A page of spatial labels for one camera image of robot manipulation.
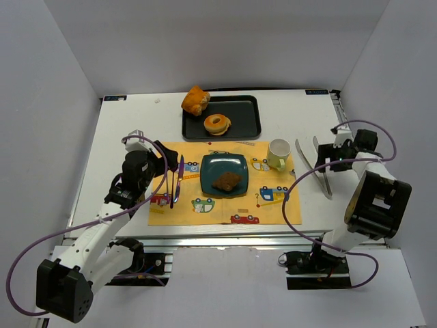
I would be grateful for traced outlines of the orange bread roll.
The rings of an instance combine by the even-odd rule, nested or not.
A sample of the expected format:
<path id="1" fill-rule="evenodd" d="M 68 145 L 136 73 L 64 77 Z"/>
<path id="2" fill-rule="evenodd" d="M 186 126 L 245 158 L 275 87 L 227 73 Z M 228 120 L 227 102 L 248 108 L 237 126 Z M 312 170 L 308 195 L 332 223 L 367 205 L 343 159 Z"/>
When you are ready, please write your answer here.
<path id="1" fill-rule="evenodd" d="M 208 106 L 210 93 L 203 91 L 198 85 L 193 86 L 182 101 L 181 108 L 193 116 L 200 116 Z"/>

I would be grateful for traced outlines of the dark brown bread piece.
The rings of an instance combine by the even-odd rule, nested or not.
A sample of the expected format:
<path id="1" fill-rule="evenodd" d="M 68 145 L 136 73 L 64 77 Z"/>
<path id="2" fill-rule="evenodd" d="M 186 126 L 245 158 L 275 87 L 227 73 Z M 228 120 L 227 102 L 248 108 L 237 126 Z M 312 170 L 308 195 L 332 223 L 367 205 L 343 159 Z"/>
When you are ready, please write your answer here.
<path id="1" fill-rule="evenodd" d="M 212 183 L 212 187 L 222 191 L 232 191 L 241 180 L 242 176 L 240 174 L 225 172 Z"/>

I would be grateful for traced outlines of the metal serving tongs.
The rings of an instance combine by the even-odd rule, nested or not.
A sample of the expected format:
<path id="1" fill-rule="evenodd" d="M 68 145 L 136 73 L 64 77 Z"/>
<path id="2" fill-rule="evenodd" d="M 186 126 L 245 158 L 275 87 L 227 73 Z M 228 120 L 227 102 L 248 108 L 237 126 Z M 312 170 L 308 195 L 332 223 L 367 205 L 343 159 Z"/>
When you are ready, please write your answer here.
<path id="1" fill-rule="evenodd" d="M 312 166 L 312 164 L 310 164 L 308 158 L 305 156 L 304 152 L 302 151 L 302 148 L 300 147 L 300 142 L 298 139 L 295 140 L 295 147 L 296 147 L 297 153 L 298 153 L 300 159 L 303 161 L 305 167 L 308 170 L 314 169 L 314 166 Z M 311 176 L 314 178 L 314 180 L 317 182 L 317 184 L 321 188 L 324 196 L 328 200 L 331 200 L 333 193 L 332 193 L 326 172 L 314 171 L 311 174 Z"/>

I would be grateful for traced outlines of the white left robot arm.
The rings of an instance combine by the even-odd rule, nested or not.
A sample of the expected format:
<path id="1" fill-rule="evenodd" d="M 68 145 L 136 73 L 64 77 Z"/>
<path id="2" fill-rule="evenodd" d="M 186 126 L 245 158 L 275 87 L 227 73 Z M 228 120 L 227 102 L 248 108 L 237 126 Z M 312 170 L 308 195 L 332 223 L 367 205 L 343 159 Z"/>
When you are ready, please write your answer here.
<path id="1" fill-rule="evenodd" d="M 147 148 L 140 137 L 123 141 L 127 151 L 96 223 L 54 260 L 44 260 L 36 277 L 36 305 L 73 323 L 88 313 L 93 298 L 119 273 L 134 275 L 144 267 L 143 244 L 115 235 L 133 218 L 154 178 L 178 166 L 178 153 L 159 141 Z"/>

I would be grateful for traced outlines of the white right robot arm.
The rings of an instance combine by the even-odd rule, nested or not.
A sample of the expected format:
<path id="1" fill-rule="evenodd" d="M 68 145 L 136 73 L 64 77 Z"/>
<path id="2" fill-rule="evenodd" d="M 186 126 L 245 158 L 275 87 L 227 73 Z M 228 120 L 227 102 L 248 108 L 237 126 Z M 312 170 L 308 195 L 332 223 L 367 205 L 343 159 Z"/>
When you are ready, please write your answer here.
<path id="1" fill-rule="evenodd" d="M 389 173 L 376 152 L 377 133 L 359 129 L 355 135 L 347 128 L 333 128 L 333 143 L 318 146 L 317 166 L 340 161 L 329 170 L 352 170 L 358 185 L 346 208 L 344 224 L 325 233 L 311 251 L 314 260 L 338 262 L 362 242 L 393 238 L 400 227 L 412 187 Z"/>

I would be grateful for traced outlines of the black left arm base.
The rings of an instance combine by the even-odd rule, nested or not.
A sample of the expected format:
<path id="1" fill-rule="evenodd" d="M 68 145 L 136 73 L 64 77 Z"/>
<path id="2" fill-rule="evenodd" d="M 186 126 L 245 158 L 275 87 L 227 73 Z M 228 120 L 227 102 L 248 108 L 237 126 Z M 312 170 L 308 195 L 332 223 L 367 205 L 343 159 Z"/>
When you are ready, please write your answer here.
<path id="1" fill-rule="evenodd" d="M 164 287 L 167 285 L 173 264 L 173 255 L 157 251 L 140 250 L 144 244 L 133 238 L 111 241 L 107 252 L 114 246 L 134 251 L 131 267 L 118 273 L 107 286 Z"/>

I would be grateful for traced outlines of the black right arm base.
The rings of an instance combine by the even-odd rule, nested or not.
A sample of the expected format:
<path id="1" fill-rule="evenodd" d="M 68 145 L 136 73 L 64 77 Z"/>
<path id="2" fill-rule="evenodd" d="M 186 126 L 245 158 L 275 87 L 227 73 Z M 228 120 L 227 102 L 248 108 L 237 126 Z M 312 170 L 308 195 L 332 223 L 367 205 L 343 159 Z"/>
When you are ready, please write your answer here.
<path id="1" fill-rule="evenodd" d="M 345 258 L 318 258 L 314 252 L 290 251 L 278 257 L 286 269 L 288 290 L 342 290 L 352 286 Z"/>

